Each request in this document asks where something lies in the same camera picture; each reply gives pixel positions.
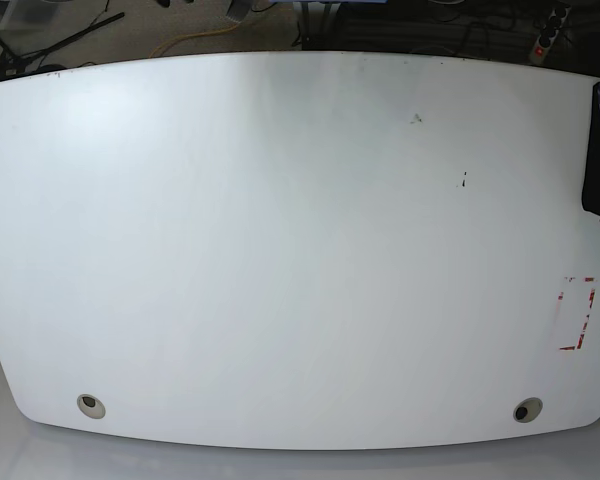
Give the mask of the red tape rectangle marking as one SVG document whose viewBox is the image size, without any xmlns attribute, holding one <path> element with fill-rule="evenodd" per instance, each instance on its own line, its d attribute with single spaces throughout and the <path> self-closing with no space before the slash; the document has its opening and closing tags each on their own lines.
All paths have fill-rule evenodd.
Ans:
<svg viewBox="0 0 600 480">
<path fill-rule="evenodd" d="M 595 295 L 594 277 L 564 278 L 558 295 L 551 340 L 556 350 L 571 352 L 583 347 Z"/>
</svg>

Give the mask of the power strip with red switch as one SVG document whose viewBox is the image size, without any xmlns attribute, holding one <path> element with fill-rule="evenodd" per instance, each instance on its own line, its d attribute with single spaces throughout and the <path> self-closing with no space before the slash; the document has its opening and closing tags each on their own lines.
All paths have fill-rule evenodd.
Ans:
<svg viewBox="0 0 600 480">
<path fill-rule="evenodd" d="M 535 43 L 529 53 L 528 60 L 532 65 L 540 66 L 544 63 L 549 51 L 556 41 L 560 30 L 564 26 L 572 7 L 562 2 L 556 2 L 548 14 Z"/>
</svg>

